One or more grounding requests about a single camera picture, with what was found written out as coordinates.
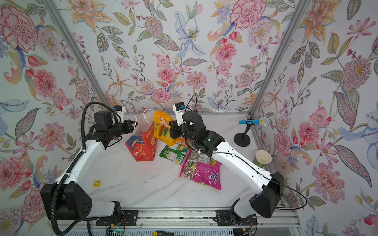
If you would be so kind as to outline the red white paper bag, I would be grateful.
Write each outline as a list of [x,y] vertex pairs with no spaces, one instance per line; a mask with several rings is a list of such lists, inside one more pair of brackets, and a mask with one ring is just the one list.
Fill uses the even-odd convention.
[[137,162],[154,161],[157,138],[154,135],[155,111],[145,109],[136,120],[134,132],[127,138],[125,145]]

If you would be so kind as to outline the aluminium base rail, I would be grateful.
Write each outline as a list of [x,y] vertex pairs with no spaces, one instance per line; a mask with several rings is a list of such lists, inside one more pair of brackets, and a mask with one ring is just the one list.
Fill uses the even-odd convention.
[[294,211],[277,210],[271,218],[259,214],[250,216],[240,224],[234,224],[218,214],[228,208],[123,208],[128,229],[159,228],[300,228]]

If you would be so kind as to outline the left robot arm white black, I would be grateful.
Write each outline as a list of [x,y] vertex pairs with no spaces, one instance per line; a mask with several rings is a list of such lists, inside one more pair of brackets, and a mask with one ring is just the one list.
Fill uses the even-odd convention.
[[111,141],[133,133],[138,123],[124,120],[120,112],[115,116],[109,111],[97,112],[94,118],[95,124],[85,134],[85,147],[80,149],[67,170],[40,192],[51,221],[104,218],[109,223],[117,223],[123,218],[119,202],[93,200],[85,191],[84,183]]

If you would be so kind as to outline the green snack pack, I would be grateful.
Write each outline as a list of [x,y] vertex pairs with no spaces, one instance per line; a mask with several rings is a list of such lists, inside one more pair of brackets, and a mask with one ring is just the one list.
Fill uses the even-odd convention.
[[188,147],[181,144],[174,144],[172,146],[166,145],[160,152],[159,157],[168,159],[177,164],[182,164],[184,158],[187,156]]

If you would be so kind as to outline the large pink candy bag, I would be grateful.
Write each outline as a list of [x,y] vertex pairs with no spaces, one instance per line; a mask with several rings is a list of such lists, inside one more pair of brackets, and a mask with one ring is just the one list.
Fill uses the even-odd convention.
[[190,150],[179,177],[221,190],[220,166],[215,159]]

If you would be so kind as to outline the blue microphone on stand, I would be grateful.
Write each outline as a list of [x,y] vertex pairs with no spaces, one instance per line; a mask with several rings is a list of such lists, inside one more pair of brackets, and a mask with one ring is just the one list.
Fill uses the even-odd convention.
[[234,136],[234,142],[236,145],[240,147],[247,147],[251,143],[251,139],[248,136],[248,132],[251,130],[251,127],[253,125],[259,125],[259,126],[269,126],[270,125],[270,119],[268,118],[259,118],[259,119],[249,119],[249,120],[241,120],[238,122],[239,124],[245,124],[246,129],[244,133],[237,133]]

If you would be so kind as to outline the small yellow square tag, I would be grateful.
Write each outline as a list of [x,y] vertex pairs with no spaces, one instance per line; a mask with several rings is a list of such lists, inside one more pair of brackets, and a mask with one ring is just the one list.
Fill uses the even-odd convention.
[[101,181],[94,181],[93,187],[100,187]]

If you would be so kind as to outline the yellow black screwdriver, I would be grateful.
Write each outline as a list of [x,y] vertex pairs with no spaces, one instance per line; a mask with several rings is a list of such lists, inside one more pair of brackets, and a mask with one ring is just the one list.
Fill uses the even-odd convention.
[[153,236],[184,236],[184,235],[176,234],[173,232],[166,232],[166,231],[154,231]]

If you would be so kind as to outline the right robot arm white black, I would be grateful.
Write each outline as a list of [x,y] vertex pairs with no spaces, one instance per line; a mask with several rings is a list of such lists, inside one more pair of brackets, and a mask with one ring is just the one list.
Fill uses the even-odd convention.
[[182,137],[201,154],[225,165],[253,190],[254,195],[237,200],[231,212],[239,218],[259,214],[271,218],[284,193],[284,177],[258,167],[237,152],[221,135],[209,131],[197,110],[187,111],[183,102],[172,106],[176,120],[169,123],[171,137]]

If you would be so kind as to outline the yellow snack bag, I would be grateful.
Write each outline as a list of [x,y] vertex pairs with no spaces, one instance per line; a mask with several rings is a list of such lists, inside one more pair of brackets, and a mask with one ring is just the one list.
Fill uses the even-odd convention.
[[169,122],[173,121],[173,118],[162,111],[156,111],[154,114],[154,137],[164,142],[168,146],[175,144],[183,144],[184,139],[182,137],[173,139],[171,138],[171,127]]

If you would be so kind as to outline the green paper cup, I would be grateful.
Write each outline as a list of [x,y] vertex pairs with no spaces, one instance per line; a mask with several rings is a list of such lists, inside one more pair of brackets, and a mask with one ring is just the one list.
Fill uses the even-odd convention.
[[253,160],[253,163],[260,168],[265,167],[271,162],[272,162],[272,156],[269,152],[265,150],[258,150]]

